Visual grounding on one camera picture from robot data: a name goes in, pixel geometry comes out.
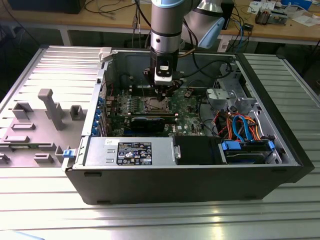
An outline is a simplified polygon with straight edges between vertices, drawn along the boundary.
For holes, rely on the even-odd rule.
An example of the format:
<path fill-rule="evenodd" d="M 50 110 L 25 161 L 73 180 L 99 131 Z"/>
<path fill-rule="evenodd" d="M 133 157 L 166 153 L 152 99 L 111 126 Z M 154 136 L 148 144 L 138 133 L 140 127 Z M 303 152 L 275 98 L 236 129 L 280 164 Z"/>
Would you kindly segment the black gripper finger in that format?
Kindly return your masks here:
<path fill-rule="evenodd" d="M 156 85 L 155 84 L 154 76 L 152 75 L 152 72 L 151 72 L 150 68 L 144 69 L 142 71 L 142 74 L 143 74 L 144 78 L 147 80 L 149 86 L 157 94 L 157 100 L 163 100 L 164 99 L 163 87 L 161 85 Z"/>
<path fill-rule="evenodd" d="M 183 73 L 180 71 L 174 71 L 172 74 L 172 81 L 169 86 L 163 86 L 161 89 L 161 99 L 163 100 L 166 97 L 172 97 L 174 92 L 183 84 Z"/>

